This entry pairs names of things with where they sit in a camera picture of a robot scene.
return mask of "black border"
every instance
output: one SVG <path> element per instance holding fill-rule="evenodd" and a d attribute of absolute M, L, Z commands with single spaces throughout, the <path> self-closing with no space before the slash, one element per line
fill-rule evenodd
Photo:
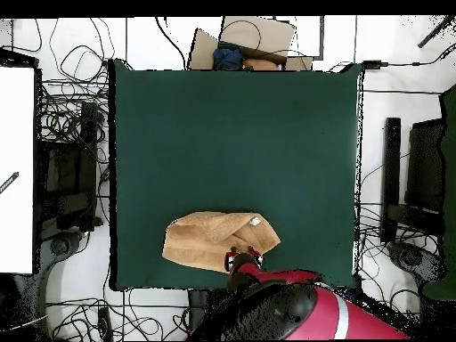
<path fill-rule="evenodd" d="M 44 203 L 44 181 L 42 176 L 42 153 L 41 153 L 41 109 L 43 101 L 42 70 L 38 68 L 39 60 L 0 49 L 0 66 L 9 68 L 32 68 L 34 70 L 34 115 L 33 115 L 33 215 L 32 215 L 32 274 L 37 274 L 40 269 L 41 251 L 41 228 Z M 31 275 L 23 273 L 7 273 L 13 275 Z"/>
<path fill-rule="evenodd" d="M 118 212 L 117 212 L 117 171 L 116 171 L 116 64 L 108 60 L 108 131 L 110 141 L 108 151 L 110 154 L 110 279 L 109 287 L 112 291 L 119 291 L 118 278 Z"/>

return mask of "tangled wires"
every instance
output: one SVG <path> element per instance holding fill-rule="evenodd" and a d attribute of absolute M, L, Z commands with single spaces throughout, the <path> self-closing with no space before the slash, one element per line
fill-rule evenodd
<path fill-rule="evenodd" d="M 80 303 L 82 301 L 90 301 L 91 303 Z M 122 318 L 122 325 L 112 328 L 112 336 L 115 338 L 114 342 L 122 342 L 125 339 L 125 336 L 132 334 L 134 332 L 138 332 L 142 338 L 146 341 L 152 341 L 150 336 L 154 336 L 159 334 L 159 340 L 165 341 L 175 333 L 177 330 L 181 330 L 185 334 L 189 333 L 189 328 L 187 325 L 187 321 L 185 320 L 187 314 L 190 312 L 190 308 L 186 307 L 183 309 L 182 315 L 173 315 L 173 323 L 175 327 L 170 330 L 167 334 L 165 334 L 163 330 L 162 324 L 152 317 L 138 317 L 134 311 L 134 306 L 129 303 L 129 307 L 132 310 L 134 317 L 131 318 L 130 316 L 121 313 L 118 310 L 118 307 L 109 304 L 105 299 L 97 299 L 97 298 L 87 298 L 87 299 L 80 299 L 77 301 L 65 301 L 60 303 L 48 303 L 46 304 L 47 307 L 51 306 L 74 306 L 76 305 L 76 309 L 71 312 L 68 316 L 66 316 L 63 321 L 53 329 L 51 338 L 53 341 L 56 340 L 63 340 L 63 341 L 71 341 L 76 340 L 79 342 L 101 342 L 104 337 L 106 336 L 105 332 L 106 326 L 97 321 L 95 323 L 96 316 L 102 307 L 108 307 L 115 315 L 121 316 Z M 182 308 L 180 306 L 172 306 L 172 305 L 163 305 L 163 307 L 175 307 L 175 308 Z M 156 325 L 156 329 L 154 331 L 147 331 L 143 327 L 146 323 L 153 323 Z M 128 331 L 122 331 L 125 327 L 131 326 L 132 329 Z M 65 327 L 70 327 L 76 333 L 74 335 L 70 335 L 67 337 L 63 337 L 61 331 Z"/>

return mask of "towel tag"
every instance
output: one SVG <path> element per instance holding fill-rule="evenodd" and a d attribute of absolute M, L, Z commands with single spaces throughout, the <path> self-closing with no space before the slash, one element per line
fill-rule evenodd
<path fill-rule="evenodd" d="M 250 220 L 250 222 L 248 222 L 249 224 L 252 224 L 252 225 L 258 225 L 261 223 L 261 220 L 259 220 L 256 216 Z"/>

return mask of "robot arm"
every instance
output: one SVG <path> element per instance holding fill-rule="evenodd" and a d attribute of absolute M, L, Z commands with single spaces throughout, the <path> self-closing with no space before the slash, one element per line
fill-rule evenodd
<path fill-rule="evenodd" d="M 231 295 L 187 340 L 407 339 L 320 285 L 315 272 L 262 272 L 259 254 L 226 256 Z"/>

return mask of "black cable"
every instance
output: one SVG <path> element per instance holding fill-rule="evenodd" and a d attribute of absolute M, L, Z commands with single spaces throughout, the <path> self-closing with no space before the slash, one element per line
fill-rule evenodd
<path fill-rule="evenodd" d="M 293 17 L 295 18 L 295 22 L 296 22 L 296 24 L 297 24 L 297 16 L 293 16 Z M 296 46 L 297 46 L 297 49 L 299 50 L 299 41 L 297 40 L 297 25 L 296 25 Z M 302 63 L 303 63 L 303 66 L 304 66 L 305 70 L 309 70 L 309 68 L 307 68 L 307 66 L 306 66 L 305 63 L 304 63 L 303 57 L 300 56 L 299 58 L 301 59 L 301 61 L 302 61 Z"/>
<path fill-rule="evenodd" d="M 163 36 L 165 36 L 165 38 L 169 41 L 169 43 L 171 45 L 173 45 L 173 47 L 181 54 L 182 61 L 183 61 L 183 70 L 187 70 L 187 65 L 185 63 L 185 58 L 183 57 L 183 53 L 182 53 L 181 49 L 179 47 L 177 47 L 177 45 L 171 40 L 171 38 L 167 35 L 167 33 L 165 33 L 165 30 L 163 30 L 163 28 L 161 27 L 161 25 L 159 23 L 158 17 L 155 17 L 155 22 L 157 22 L 157 26 L 159 27 L 161 34 L 163 34 Z"/>
<path fill-rule="evenodd" d="M 410 155 L 410 153 L 406 153 L 405 155 L 402 155 L 399 159 L 405 158 L 406 156 L 409 156 L 409 155 Z M 377 171 L 378 171 L 379 169 L 381 169 L 384 165 L 385 165 L 385 163 L 382 164 L 381 166 L 375 168 L 375 169 L 372 170 L 370 173 L 368 173 L 368 174 L 362 179 L 360 189 L 362 188 L 362 184 L 364 183 L 364 181 L 366 180 L 366 178 L 369 177 L 372 173 L 377 172 Z"/>
<path fill-rule="evenodd" d="M 402 294 L 403 292 L 410 292 L 412 293 L 413 295 L 415 295 L 417 298 L 420 298 L 419 294 L 411 289 L 399 289 L 398 291 L 396 291 L 392 296 L 391 298 L 389 299 L 389 306 L 392 307 L 393 305 L 393 300 L 395 299 L 395 296 L 398 295 L 398 294 Z"/>
<path fill-rule="evenodd" d="M 245 23 L 248 23 L 250 25 L 252 25 L 256 31 L 258 32 L 258 45 L 256 45 L 256 48 L 255 50 L 258 50 L 259 46 L 261 45 L 261 32 L 260 32 L 260 29 L 258 28 L 257 25 L 255 25 L 253 22 L 250 22 L 250 21 L 247 21 L 247 20 L 236 20 L 236 21 L 233 21 L 232 23 L 226 25 L 222 31 L 220 32 L 220 39 L 222 39 L 222 34 L 224 33 L 224 31 L 229 28 L 231 25 L 234 25 L 235 23 L 238 23 L 238 22 L 245 22 Z"/>
<path fill-rule="evenodd" d="M 442 61 L 445 59 L 450 53 L 452 53 L 454 50 L 456 50 L 456 43 L 450 45 L 444 51 L 438 55 L 433 61 L 428 61 L 428 62 L 419 62 L 419 61 L 414 61 L 412 63 L 403 63 L 403 64 L 397 64 L 397 63 L 387 63 L 387 62 L 382 62 L 382 67 L 407 67 L 407 66 L 413 66 L 413 67 L 418 67 L 418 66 L 428 66 L 430 64 L 434 64 L 437 61 Z"/>
<path fill-rule="evenodd" d="M 41 37 L 41 31 L 39 29 L 39 25 L 38 25 L 38 20 L 37 19 L 34 19 L 35 20 L 35 23 L 37 25 L 37 31 L 38 31 L 38 36 L 39 36 L 39 47 L 36 49 L 36 50 L 29 50 L 27 48 L 23 48 L 23 47 L 17 47 L 17 46 L 14 46 L 14 45 L 3 45 L 2 47 L 0 48 L 15 48 L 16 50 L 21 50 L 21 51 L 27 51 L 29 53 L 37 53 L 38 51 L 41 50 L 41 47 L 43 46 L 43 38 Z"/>
<path fill-rule="evenodd" d="M 103 206 L 103 201 L 102 201 L 102 195 L 101 195 L 101 189 L 102 189 L 102 177 L 104 175 L 104 173 L 109 169 L 109 167 L 106 167 L 106 169 L 104 169 L 104 172 L 102 172 L 102 167 L 100 166 L 100 164 L 98 164 L 98 168 L 100 168 L 100 182 L 98 183 L 98 199 L 100 200 L 100 204 L 102 206 L 102 212 L 103 212 L 103 215 L 104 215 L 104 218 L 106 219 L 106 221 L 108 222 L 108 224 L 110 224 L 110 220 L 109 218 L 106 216 L 106 213 L 104 211 L 104 206 Z"/>
<path fill-rule="evenodd" d="M 122 342 L 125 339 L 125 291 L 122 291 Z"/>
<path fill-rule="evenodd" d="M 331 67 L 330 69 L 328 69 L 328 72 L 332 72 L 332 70 L 334 70 L 336 67 L 339 67 L 339 66 L 347 66 L 348 64 L 353 64 L 351 61 L 341 61 L 339 62 L 338 64 L 336 64 L 335 66 Z"/>

